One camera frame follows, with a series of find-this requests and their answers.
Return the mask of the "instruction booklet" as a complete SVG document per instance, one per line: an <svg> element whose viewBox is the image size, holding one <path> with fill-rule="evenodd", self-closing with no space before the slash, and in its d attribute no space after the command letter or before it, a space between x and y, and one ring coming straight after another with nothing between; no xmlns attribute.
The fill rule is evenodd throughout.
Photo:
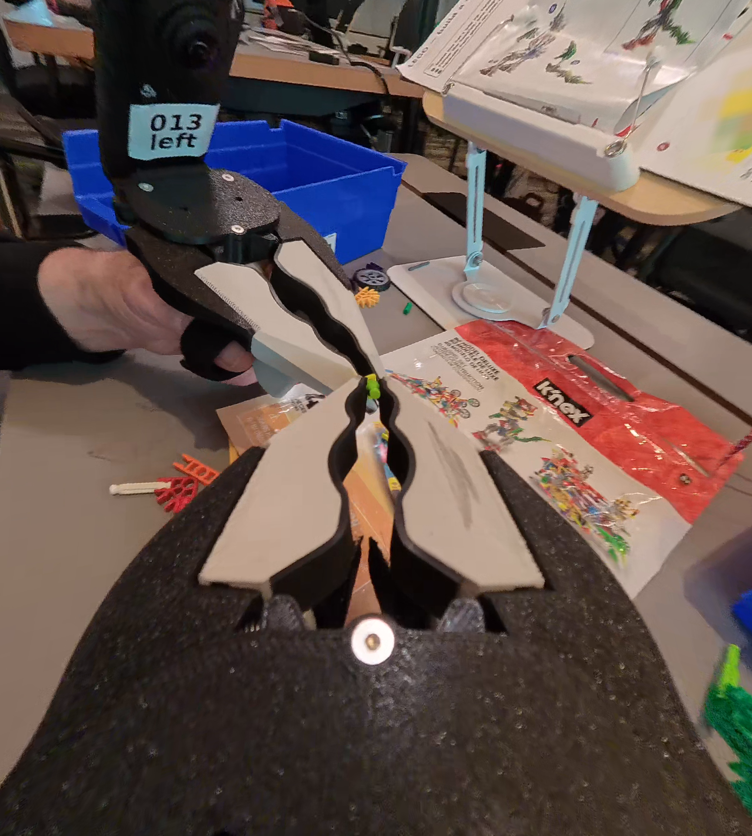
<svg viewBox="0 0 752 836"><path fill-rule="evenodd" d="M400 72L603 194L650 172L752 208L752 2L460 2Z"/></svg>

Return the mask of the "green connector toy assembly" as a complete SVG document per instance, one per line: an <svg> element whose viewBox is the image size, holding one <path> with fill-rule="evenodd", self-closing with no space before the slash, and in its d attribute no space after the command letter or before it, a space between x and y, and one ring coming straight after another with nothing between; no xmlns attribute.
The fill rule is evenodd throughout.
<svg viewBox="0 0 752 836"><path fill-rule="evenodd" d="M752 818L752 695L740 684L740 648L727 646L705 697L705 720L735 756L731 786Z"/></svg>

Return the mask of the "construction toy set plastic bag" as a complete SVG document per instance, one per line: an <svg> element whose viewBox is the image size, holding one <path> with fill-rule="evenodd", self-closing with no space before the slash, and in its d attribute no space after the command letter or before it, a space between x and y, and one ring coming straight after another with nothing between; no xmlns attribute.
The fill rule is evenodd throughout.
<svg viewBox="0 0 752 836"><path fill-rule="evenodd" d="M739 464L683 408L569 341L479 320L389 354L402 382L501 460L636 598Z"/></svg>

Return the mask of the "person's left hand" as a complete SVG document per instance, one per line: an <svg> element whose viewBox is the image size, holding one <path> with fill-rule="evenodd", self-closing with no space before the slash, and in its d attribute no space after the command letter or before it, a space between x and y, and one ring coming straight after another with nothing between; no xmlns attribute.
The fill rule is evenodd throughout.
<svg viewBox="0 0 752 836"><path fill-rule="evenodd" d="M159 297L146 268L128 252L56 250L42 261L37 286L48 310L81 350L182 354L181 338L192 318Z"/></svg>

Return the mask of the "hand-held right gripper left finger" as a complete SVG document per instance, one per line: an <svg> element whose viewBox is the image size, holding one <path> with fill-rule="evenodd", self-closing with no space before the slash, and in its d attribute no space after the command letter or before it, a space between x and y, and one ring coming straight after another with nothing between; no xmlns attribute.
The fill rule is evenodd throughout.
<svg viewBox="0 0 752 836"><path fill-rule="evenodd" d="M347 620L360 564L345 480L356 464L364 378L275 435L198 575L203 588L291 597L320 628Z"/></svg>

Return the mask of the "white adjustable book stand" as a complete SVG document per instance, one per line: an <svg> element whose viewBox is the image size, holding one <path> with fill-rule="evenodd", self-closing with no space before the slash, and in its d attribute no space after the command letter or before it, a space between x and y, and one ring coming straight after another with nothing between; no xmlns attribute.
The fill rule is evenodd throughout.
<svg viewBox="0 0 752 836"><path fill-rule="evenodd" d="M736 211L732 202L641 173L627 137L605 135L528 110L462 83L426 91L423 109L439 127L468 141L465 255L393 266L388 277L445 330L475 319L551 329L582 350L592 333L567 306L599 206L651 226L685 226ZM566 254L551 301L507 277L483 253L486 153L544 176L574 194Z"/></svg>

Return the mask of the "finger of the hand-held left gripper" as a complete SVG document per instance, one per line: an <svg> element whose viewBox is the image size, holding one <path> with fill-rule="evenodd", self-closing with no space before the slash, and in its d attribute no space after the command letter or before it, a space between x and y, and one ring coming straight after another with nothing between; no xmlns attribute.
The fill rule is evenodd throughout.
<svg viewBox="0 0 752 836"><path fill-rule="evenodd" d="M250 352L258 381L349 381L360 375L323 344L304 320L283 307L257 269L213 263L194 272L252 332Z"/></svg>
<svg viewBox="0 0 752 836"><path fill-rule="evenodd" d="M379 352L351 290L302 239L281 243L273 257L273 289L290 314L362 376L385 374Z"/></svg>

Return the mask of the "large blue plastic bin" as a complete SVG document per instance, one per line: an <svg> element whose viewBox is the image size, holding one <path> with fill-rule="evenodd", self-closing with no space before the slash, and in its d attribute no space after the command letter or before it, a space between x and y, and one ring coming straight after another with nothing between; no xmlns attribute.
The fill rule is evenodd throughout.
<svg viewBox="0 0 752 836"><path fill-rule="evenodd" d="M231 238L250 260L260 238L283 239L284 206L329 244L340 263L378 250L405 164L388 155L283 120L214 121L219 107L133 105L116 162L127 180L103 171L98 130L63 133L72 191L83 222L118 245L142 232L185 246Z"/></svg>

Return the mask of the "red fan connector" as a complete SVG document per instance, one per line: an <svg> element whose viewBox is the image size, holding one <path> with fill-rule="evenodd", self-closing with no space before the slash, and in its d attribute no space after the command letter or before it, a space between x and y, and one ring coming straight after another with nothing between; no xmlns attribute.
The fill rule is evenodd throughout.
<svg viewBox="0 0 752 836"><path fill-rule="evenodd" d="M172 478L168 482L159 482L153 493L164 512L176 514L193 501L199 492L198 489L198 480L184 476Z"/></svg>

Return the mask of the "orange ladder connector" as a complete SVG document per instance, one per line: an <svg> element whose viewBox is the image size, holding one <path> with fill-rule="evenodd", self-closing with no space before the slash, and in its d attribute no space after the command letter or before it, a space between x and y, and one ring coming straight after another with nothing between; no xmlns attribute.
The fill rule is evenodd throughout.
<svg viewBox="0 0 752 836"><path fill-rule="evenodd" d="M220 475L219 471L189 454L182 454L180 460L175 461L172 467L183 476L192 478L203 486L210 486Z"/></svg>

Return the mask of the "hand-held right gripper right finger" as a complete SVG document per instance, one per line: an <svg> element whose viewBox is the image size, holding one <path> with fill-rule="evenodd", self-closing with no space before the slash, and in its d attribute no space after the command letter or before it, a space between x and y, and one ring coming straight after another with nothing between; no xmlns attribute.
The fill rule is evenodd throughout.
<svg viewBox="0 0 752 836"><path fill-rule="evenodd" d="M393 493L389 554L376 550L381 614L402 628L502 628L494 596L545 577L474 444L402 382L382 378Z"/></svg>

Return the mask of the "wooden background desk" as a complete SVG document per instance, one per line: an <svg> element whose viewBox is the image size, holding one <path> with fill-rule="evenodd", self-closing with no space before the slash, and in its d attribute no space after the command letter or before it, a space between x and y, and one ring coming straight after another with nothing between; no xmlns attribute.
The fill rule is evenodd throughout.
<svg viewBox="0 0 752 836"><path fill-rule="evenodd" d="M90 29L25 23L5 18L4 28L21 51L91 61L94 38ZM423 88L402 78L393 68L366 69L342 60L339 65L314 62L307 57L273 52L255 44L237 48L230 75L234 78L422 99Z"/></svg>

